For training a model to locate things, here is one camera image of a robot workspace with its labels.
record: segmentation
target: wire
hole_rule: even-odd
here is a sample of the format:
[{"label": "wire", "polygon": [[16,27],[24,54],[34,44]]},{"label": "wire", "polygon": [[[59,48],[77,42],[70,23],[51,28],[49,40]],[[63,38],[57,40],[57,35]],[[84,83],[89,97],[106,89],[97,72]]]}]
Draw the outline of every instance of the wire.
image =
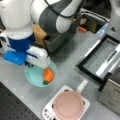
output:
[{"label": "wire", "polygon": [[[61,17],[63,17],[63,18],[71,18],[71,17],[74,17],[74,16],[76,15],[77,11],[78,11],[78,9],[77,9],[76,12],[75,12],[75,14],[70,15],[70,16],[65,16],[65,15],[62,15],[61,13],[59,13],[58,11],[56,11],[56,10],[48,3],[47,0],[44,0],[44,1],[46,2],[46,4],[48,5],[48,7],[50,8],[50,10],[51,10],[52,12],[54,12],[56,15],[61,16]],[[80,3],[80,5],[79,5],[79,7],[78,7],[79,9],[82,7],[82,5],[84,4],[84,2],[85,2],[85,0],[83,0],[83,1]],[[95,13],[91,13],[91,12],[88,12],[88,11],[84,11],[84,12],[81,12],[81,13],[89,13],[89,14],[95,15],[95,16],[103,19],[105,22],[108,22],[105,18],[103,18],[103,17],[101,17],[101,16],[99,16],[99,15],[97,15],[97,14],[95,14]]]},{"label": "wire", "polygon": [[75,14],[70,15],[70,16],[62,15],[61,13],[59,13],[58,11],[56,11],[56,10],[48,3],[47,0],[44,0],[44,1],[46,2],[46,4],[48,5],[48,7],[50,8],[50,10],[51,10],[52,12],[54,12],[56,15],[58,15],[58,16],[61,16],[61,17],[63,17],[63,18],[71,18],[71,17],[74,17],[74,16],[76,15],[76,12],[77,12],[77,11],[75,12]]},{"label": "wire", "polygon": [[81,13],[89,13],[89,14],[95,15],[95,16],[97,16],[97,17],[103,19],[105,22],[109,23],[105,18],[103,18],[103,17],[101,17],[100,15],[97,15],[97,14],[95,14],[95,13],[88,12],[88,11],[82,11]]}]

